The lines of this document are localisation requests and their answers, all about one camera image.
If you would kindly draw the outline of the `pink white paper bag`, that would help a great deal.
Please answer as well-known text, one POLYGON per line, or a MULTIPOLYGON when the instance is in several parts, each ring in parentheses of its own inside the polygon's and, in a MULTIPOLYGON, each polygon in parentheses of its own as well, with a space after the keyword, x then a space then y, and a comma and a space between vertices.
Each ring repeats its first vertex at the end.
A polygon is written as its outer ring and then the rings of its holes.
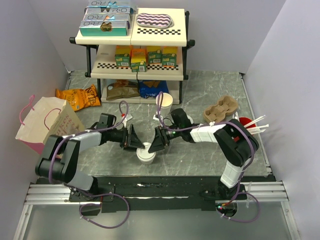
POLYGON ((71 105, 57 97, 42 97, 34 103, 35 96, 22 110, 29 110, 24 119, 19 115, 20 128, 15 136, 36 153, 41 154, 50 135, 68 136, 85 130, 71 105))

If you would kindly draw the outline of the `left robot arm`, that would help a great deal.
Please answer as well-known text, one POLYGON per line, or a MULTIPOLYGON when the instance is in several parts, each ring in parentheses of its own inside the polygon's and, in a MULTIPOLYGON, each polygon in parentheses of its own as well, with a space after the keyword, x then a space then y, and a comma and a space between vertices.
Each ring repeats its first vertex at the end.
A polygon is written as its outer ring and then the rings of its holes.
POLYGON ((36 175, 51 183, 78 189, 87 201, 95 200, 99 195, 98 180, 77 169, 79 153, 107 142, 119 143, 121 148, 129 150, 145 148, 132 124, 129 128, 118 129, 116 120, 115 115, 102 113, 99 121, 84 132, 70 136, 50 135, 35 166, 36 175))

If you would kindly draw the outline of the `white plastic lid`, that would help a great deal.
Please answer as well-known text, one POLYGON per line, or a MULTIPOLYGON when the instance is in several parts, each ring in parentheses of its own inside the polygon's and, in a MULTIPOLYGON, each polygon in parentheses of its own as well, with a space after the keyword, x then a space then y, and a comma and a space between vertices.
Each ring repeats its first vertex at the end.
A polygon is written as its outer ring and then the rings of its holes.
POLYGON ((148 149, 149 147, 151 146, 151 143, 149 142, 144 142, 143 143, 145 145, 145 149, 137 149, 136 150, 136 155, 139 158, 142 158, 142 159, 149 159, 149 158, 154 158, 156 157, 156 153, 153 152, 153 153, 148 153, 148 149))

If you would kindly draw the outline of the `cardboard cup carrier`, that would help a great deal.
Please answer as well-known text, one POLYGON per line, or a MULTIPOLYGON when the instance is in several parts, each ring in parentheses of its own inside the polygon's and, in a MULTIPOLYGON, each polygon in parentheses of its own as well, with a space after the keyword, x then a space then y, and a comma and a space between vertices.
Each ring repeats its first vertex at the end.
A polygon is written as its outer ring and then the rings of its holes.
POLYGON ((219 98, 216 104, 210 105, 203 112, 203 118, 207 123, 222 122, 226 116, 232 115, 238 108, 238 102, 229 95, 219 98))

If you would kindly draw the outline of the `white paper cup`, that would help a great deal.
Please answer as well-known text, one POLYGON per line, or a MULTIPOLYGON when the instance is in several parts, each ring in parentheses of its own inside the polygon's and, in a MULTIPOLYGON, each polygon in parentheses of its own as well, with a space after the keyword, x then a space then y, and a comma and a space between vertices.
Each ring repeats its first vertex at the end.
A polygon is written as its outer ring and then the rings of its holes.
POLYGON ((144 165, 150 165, 153 161, 154 161, 154 158, 139 158, 140 162, 144 165))

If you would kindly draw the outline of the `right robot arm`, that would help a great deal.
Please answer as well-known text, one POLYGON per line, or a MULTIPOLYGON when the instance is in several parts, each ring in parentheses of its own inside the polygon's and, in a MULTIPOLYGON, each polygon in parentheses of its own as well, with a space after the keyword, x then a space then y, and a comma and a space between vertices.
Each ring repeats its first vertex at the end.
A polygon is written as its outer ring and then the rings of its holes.
POLYGON ((170 140, 181 137, 188 143, 217 143, 226 157, 226 166, 220 178, 222 183, 218 193, 223 199, 230 199, 236 193, 236 184, 241 180, 245 170, 253 162, 259 143, 253 135, 239 122, 230 121, 196 124, 191 123, 186 112, 177 108, 171 112, 173 124, 162 124, 155 128, 153 142, 148 152, 163 150, 170 140))

